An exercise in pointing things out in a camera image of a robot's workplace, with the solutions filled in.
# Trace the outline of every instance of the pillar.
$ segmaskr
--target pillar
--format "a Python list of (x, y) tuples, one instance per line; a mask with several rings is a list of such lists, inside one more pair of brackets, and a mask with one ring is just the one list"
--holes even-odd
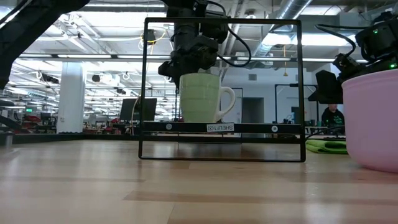
[(58, 133), (81, 133), (85, 106), (86, 73), (80, 62), (62, 64)]

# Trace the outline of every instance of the green cloth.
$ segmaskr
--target green cloth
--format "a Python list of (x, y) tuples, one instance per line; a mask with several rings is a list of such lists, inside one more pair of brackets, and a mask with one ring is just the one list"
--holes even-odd
[(345, 141), (307, 140), (307, 150), (314, 153), (348, 154)]

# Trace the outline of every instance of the pink container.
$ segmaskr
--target pink container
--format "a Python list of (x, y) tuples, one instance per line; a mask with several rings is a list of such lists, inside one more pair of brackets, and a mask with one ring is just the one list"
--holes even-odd
[(347, 150), (375, 170), (398, 172), (398, 70), (343, 83)]

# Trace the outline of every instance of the mug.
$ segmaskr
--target mug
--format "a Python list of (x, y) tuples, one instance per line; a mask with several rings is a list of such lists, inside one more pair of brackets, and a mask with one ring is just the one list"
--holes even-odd
[[(224, 92), (231, 96), (231, 103), (220, 111)], [(235, 92), (229, 87), (222, 87), (218, 75), (190, 73), (180, 78), (180, 105), (185, 122), (216, 123), (231, 111), (235, 101)]]

